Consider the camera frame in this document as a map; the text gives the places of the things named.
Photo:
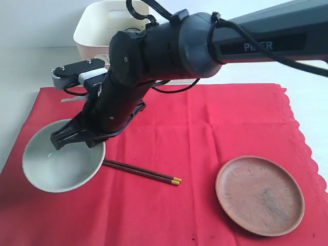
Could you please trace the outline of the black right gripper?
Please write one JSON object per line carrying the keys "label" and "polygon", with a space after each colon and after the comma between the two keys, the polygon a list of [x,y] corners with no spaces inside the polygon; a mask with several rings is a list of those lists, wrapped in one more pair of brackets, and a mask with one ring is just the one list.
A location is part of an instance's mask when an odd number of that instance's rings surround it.
{"label": "black right gripper", "polygon": [[79,116],[74,120],[53,123],[51,143],[56,150],[77,142],[84,142],[88,148],[93,148],[99,144],[98,140],[118,135],[153,85],[153,80],[125,85],[114,72],[108,72],[96,96]]}

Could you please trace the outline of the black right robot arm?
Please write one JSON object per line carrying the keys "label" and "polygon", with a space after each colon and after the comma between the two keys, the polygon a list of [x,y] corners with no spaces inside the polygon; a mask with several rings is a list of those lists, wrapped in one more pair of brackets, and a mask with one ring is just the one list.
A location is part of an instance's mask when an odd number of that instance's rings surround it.
{"label": "black right robot arm", "polygon": [[82,111],[51,134],[56,149],[76,142],[92,148],[118,135],[145,108],[148,90],[176,79],[196,83],[225,64],[275,61],[327,76],[326,69],[306,64],[327,61],[327,1],[291,1],[232,20],[218,12],[171,14],[156,1],[147,4],[166,22],[138,13],[126,1],[128,12],[148,23],[142,31],[112,37],[108,66],[93,58],[52,71],[56,88],[86,89]]}

